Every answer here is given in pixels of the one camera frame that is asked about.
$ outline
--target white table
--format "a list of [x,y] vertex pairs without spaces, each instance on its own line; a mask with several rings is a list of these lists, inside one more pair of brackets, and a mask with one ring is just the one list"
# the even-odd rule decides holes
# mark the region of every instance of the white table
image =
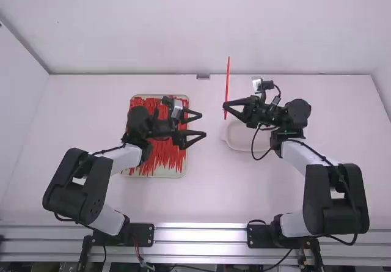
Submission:
[[[373,236],[375,233],[370,234],[370,240],[365,237],[362,240],[377,245],[386,241],[386,246],[381,246],[379,251],[382,250],[382,254],[391,254],[387,247],[391,242],[391,218],[386,204],[389,198],[391,169],[391,153],[388,151],[391,144],[391,125],[371,77],[272,75],[264,78],[273,79],[279,85],[282,90],[282,103],[294,98],[303,98],[312,105],[312,114],[305,135],[314,148],[342,163],[356,163],[360,166],[367,194],[371,229],[377,232],[376,236]],[[214,242],[214,237],[219,236],[219,232],[215,231],[224,231],[220,239],[227,241],[228,245],[221,251],[226,257],[208,254],[202,258],[207,247],[202,245],[197,245],[195,249],[190,246],[176,246],[174,250],[167,251],[167,255],[181,254],[182,258],[176,258],[181,262],[190,261],[194,254],[215,263],[221,261],[222,257],[226,263],[234,262],[238,257],[242,257],[239,261],[241,263],[276,262],[275,259],[282,251],[258,250],[249,254],[249,249],[245,245],[238,248],[235,243],[244,244],[240,236],[243,233],[243,223],[248,220],[260,218],[270,221],[278,213],[300,209],[304,180],[292,166],[278,159],[273,153],[263,161],[256,162],[249,153],[231,150],[220,140],[219,133],[224,123],[221,109],[224,90],[224,75],[212,75],[209,81],[196,80],[194,75],[52,76],[1,204],[1,218],[16,222],[13,226],[16,224],[17,228],[21,228],[20,225],[32,224],[32,220],[44,221],[44,224],[34,225],[34,228],[44,228],[41,230],[42,233],[38,234],[45,234],[55,228],[53,224],[59,223],[53,220],[53,214],[42,208],[42,195],[66,150],[70,147],[79,147],[93,152],[119,144],[126,123],[129,99],[135,94],[185,94],[190,98],[190,108],[203,113],[203,118],[191,124],[191,128],[208,133],[206,139],[189,149],[186,175],[178,179],[115,176],[109,184],[106,202],[127,214],[132,220],[153,222],[163,231],[167,226],[161,222],[207,223],[201,228],[197,224],[193,225],[199,229],[202,236],[199,233],[179,236],[176,232],[180,233],[184,227],[180,223],[173,223],[174,229],[171,229],[170,233],[173,237],[166,237],[166,241],[175,241],[178,236],[184,242],[197,238],[203,241],[206,229],[212,236],[209,241]],[[246,97],[251,93],[249,75],[231,77],[230,99]],[[238,222],[241,225],[209,225],[212,222]],[[9,232],[11,227],[4,224],[8,229],[5,232]],[[46,224],[51,225],[48,230],[45,229]],[[187,229],[191,228],[186,224],[184,226]],[[237,233],[230,234],[232,229]],[[15,233],[11,234],[15,238],[18,236]],[[65,260],[77,260],[79,243],[70,241],[67,243],[69,245],[64,247],[62,244],[65,244],[64,238],[68,238],[68,235],[62,233],[61,236],[61,244],[43,246],[43,249],[46,249],[42,252],[53,251],[55,255],[58,255],[58,252],[71,253]],[[19,249],[12,245],[6,250],[10,254]],[[21,251],[34,251],[33,248],[27,250]],[[343,256],[351,258],[350,262],[345,263],[391,263],[386,256],[377,259],[379,252],[368,244],[366,248],[358,245],[344,251],[346,255]],[[129,252],[123,250],[120,254],[124,257]],[[160,261],[164,258],[160,257],[162,252],[164,254],[162,246],[148,251],[146,249],[144,252],[152,257],[156,253],[156,259]],[[271,258],[265,256],[265,253],[269,255],[268,253],[275,252],[277,254]],[[363,258],[363,255],[369,252],[372,262]],[[336,258],[333,258],[336,262],[330,258],[328,264],[340,263],[339,255],[340,251],[335,255]],[[27,258],[25,254],[14,256],[16,258],[13,259]],[[113,256],[113,260],[126,259]]]

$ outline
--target metal frame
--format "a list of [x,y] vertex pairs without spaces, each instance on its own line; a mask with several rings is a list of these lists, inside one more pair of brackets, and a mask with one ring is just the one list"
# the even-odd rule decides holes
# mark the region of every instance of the metal frame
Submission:
[[[286,249],[249,249],[246,224],[157,223],[151,248],[140,248],[151,263],[276,263]],[[82,239],[92,231],[76,224],[20,224],[0,221],[0,262],[77,262]],[[341,236],[346,240],[350,236]],[[369,230],[354,246],[320,238],[325,265],[391,266],[391,229]],[[132,247],[107,247],[107,263],[137,262]],[[312,263],[310,251],[306,251]],[[103,261],[103,248],[93,247],[90,262]],[[296,253],[283,262],[297,265]]]

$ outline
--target black cable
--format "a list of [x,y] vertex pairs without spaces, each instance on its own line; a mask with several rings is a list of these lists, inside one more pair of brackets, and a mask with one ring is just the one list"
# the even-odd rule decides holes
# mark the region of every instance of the black cable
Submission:
[[252,141],[251,141],[251,156],[253,157],[253,159],[255,161],[260,161],[262,160],[270,151],[271,151],[271,148],[269,148],[269,150],[266,151],[266,153],[264,153],[261,157],[257,158],[255,157],[254,155],[254,141],[255,141],[255,137],[257,136],[257,133],[258,131],[260,130],[261,126],[263,125],[263,123],[260,123],[257,130],[255,131],[254,133],[254,136],[252,137]]
[[261,128],[260,130],[261,131],[265,131],[265,130],[275,130],[277,127],[265,127],[265,128]]
[[207,270],[207,269],[196,268],[196,267],[187,266],[187,265],[177,265],[177,264],[175,264],[174,266],[172,266],[171,269],[174,269],[175,267],[193,269],[193,270],[203,271],[203,272],[215,272],[215,271],[213,271],[213,270]]
[[61,218],[57,213],[54,214],[54,217],[56,217],[56,219],[58,221],[62,221],[62,222],[72,222],[72,221],[74,221],[73,219]]
[[153,138],[154,140],[156,141],[159,141],[159,142],[165,142],[165,141],[168,141],[170,138],[165,138],[165,139],[155,139]]
[[103,251],[104,251],[104,259],[103,259],[103,266],[104,266],[104,263],[106,263],[106,259],[108,258],[108,252],[106,251],[106,246],[103,246]]
[[279,91],[278,97],[281,97],[281,90],[278,85],[275,84],[274,87]]
[[340,181],[342,182],[343,186],[345,187],[345,191],[346,191],[346,195],[350,201],[350,204],[352,205],[352,209],[353,209],[353,214],[354,216],[356,217],[356,226],[355,226],[355,231],[354,231],[354,236],[353,236],[353,239],[350,241],[350,242],[346,242],[346,241],[343,241],[341,240],[340,238],[337,238],[333,235],[323,235],[325,237],[329,237],[329,238],[332,238],[333,240],[336,240],[340,243],[343,243],[347,246],[352,246],[355,244],[356,240],[357,240],[357,237],[358,237],[358,228],[359,228],[359,215],[358,215],[358,212],[357,212],[357,208],[356,208],[356,203],[352,200],[352,195],[350,193],[350,189],[349,189],[349,186],[345,180],[345,178],[342,176],[342,173],[338,170],[338,167],[336,167],[335,165],[333,165],[325,156],[321,155],[320,153],[318,153],[316,150],[314,150],[313,148],[311,148],[309,145],[307,145],[306,143],[304,142],[301,142],[301,141],[298,141],[296,139],[287,139],[287,141],[289,142],[295,142],[297,144],[300,144],[304,147],[306,147],[307,149],[309,149],[312,153],[314,153],[316,156],[318,156],[319,158],[321,158],[324,162],[326,162],[329,166],[332,167],[332,169],[335,171],[335,173],[339,176],[340,178]]
[[280,264],[289,256],[289,254],[290,254],[292,251],[293,251],[293,249],[290,249],[290,250],[287,252],[287,254],[286,254],[285,256],[282,257],[281,260],[279,260],[279,261],[278,261],[277,263],[275,263],[273,266],[270,266],[269,268],[264,269],[263,272],[272,270],[272,269],[274,269],[275,267],[277,267],[278,265],[280,265]]

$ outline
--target white wall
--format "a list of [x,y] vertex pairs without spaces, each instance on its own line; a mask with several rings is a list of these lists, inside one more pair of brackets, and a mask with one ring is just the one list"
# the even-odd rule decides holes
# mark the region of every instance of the white wall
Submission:
[[0,27],[0,202],[9,185],[47,79],[47,72],[2,24]]
[[364,72],[391,114],[391,0],[0,0],[55,73]]

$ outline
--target wooden board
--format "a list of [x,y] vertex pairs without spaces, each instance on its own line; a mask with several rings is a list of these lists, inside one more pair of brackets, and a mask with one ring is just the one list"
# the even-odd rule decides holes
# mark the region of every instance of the wooden board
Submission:
[[[135,95],[130,100],[130,108],[142,104],[147,107],[150,114],[153,114],[155,107],[159,106],[159,119],[167,118],[167,107],[156,104],[156,100],[162,99],[165,95]],[[183,106],[189,106],[189,98],[185,95],[169,95],[182,100]],[[185,130],[188,125],[180,125],[180,129]],[[172,140],[159,141],[149,139],[153,145],[151,155],[143,165],[135,168],[128,168],[121,171],[125,177],[165,177],[179,178],[186,173],[187,168],[187,150],[179,150],[177,146],[172,145]]]

